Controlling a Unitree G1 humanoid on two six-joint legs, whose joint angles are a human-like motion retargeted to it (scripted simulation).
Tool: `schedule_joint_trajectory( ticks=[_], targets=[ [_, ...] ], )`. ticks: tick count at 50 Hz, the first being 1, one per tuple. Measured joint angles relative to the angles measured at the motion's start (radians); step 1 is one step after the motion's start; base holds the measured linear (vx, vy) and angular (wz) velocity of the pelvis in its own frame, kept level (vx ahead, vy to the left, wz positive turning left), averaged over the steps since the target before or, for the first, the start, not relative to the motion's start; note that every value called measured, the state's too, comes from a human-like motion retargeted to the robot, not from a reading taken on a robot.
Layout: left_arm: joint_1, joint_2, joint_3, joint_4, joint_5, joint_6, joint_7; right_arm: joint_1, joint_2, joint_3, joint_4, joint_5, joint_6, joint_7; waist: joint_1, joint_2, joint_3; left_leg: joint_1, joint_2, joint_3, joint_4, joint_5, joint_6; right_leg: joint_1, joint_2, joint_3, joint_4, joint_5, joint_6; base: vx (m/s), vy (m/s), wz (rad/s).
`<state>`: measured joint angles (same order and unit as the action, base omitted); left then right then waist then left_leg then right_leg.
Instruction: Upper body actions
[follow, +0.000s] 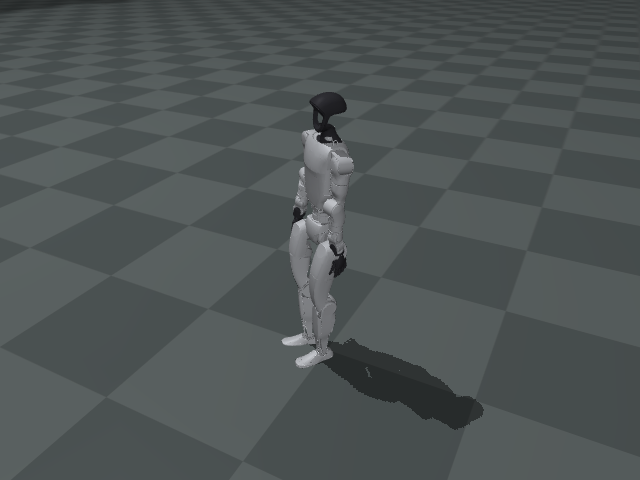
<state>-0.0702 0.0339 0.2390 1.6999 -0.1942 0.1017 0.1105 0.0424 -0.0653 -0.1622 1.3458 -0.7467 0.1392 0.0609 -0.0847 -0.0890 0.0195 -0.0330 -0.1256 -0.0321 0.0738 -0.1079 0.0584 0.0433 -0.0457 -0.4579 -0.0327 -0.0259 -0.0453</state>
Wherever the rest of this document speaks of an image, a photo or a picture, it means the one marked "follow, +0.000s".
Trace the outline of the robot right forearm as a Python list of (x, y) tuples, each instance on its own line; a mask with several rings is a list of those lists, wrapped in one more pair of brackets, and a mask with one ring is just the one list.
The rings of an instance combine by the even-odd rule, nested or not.
[(295, 205), (293, 206), (293, 211), (295, 207), (298, 207), (301, 211), (300, 216), (307, 211), (308, 198), (306, 195), (305, 184), (301, 181), (299, 176), (299, 184), (298, 184), (298, 192), (295, 199)]

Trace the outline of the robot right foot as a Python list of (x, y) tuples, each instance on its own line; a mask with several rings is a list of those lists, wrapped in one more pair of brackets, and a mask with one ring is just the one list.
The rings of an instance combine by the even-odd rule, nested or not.
[[(315, 344), (315, 335), (314, 335), (314, 333), (312, 333), (312, 338), (311, 339), (308, 339), (308, 338), (304, 339), (303, 337), (304, 337), (303, 333), (295, 335), (295, 336), (291, 336), (291, 337), (285, 337), (285, 338), (282, 339), (282, 344), (287, 345), (287, 346), (299, 346), (299, 345), (306, 345), (306, 344)], [(309, 336), (309, 337), (311, 337), (311, 336)]]

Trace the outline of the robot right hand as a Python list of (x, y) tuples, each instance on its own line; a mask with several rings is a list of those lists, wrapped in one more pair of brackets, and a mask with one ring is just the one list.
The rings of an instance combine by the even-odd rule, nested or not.
[[(299, 209), (298, 207), (295, 207), (295, 208), (294, 208), (294, 212), (293, 212), (294, 221), (292, 222), (292, 227), (293, 227), (293, 224), (294, 224), (295, 222), (297, 222), (297, 221), (299, 221), (299, 220), (303, 219), (303, 217), (305, 216), (305, 213), (306, 213), (306, 212), (305, 212), (304, 214), (302, 214), (301, 216), (300, 216), (300, 213), (301, 213), (300, 209)], [(292, 231), (292, 227), (291, 227), (291, 231)]]

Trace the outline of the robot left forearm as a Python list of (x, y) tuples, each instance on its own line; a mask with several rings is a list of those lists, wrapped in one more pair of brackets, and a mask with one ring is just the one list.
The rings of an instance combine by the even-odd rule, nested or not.
[(345, 211), (342, 205), (336, 205), (332, 210), (332, 217), (328, 217), (328, 241), (329, 245), (336, 247), (337, 253), (344, 248), (343, 225), (345, 223)]

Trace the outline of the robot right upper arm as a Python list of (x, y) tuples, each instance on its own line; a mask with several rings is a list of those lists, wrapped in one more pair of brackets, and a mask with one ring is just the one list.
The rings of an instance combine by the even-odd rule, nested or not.
[[(310, 133), (314, 132), (314, 131), (316, 131), (316, 130), (312, 129), (312, 130), (307, 130), (307, 131), (302, 132), (301, 139), (302, 139), (302, 144), (303, 144), (303, 152), (304, 152), (304, 149), (305, 149), (305, 142), (306, 142), (307, 136)], [(303, 155), (303, 158), (304, 158), (304, 155)], [(302, 167), (299, 170), (299, 176), (300, 176), (301, 181), (305, 184), (305, 170), (304, 170), (304, 167)]]

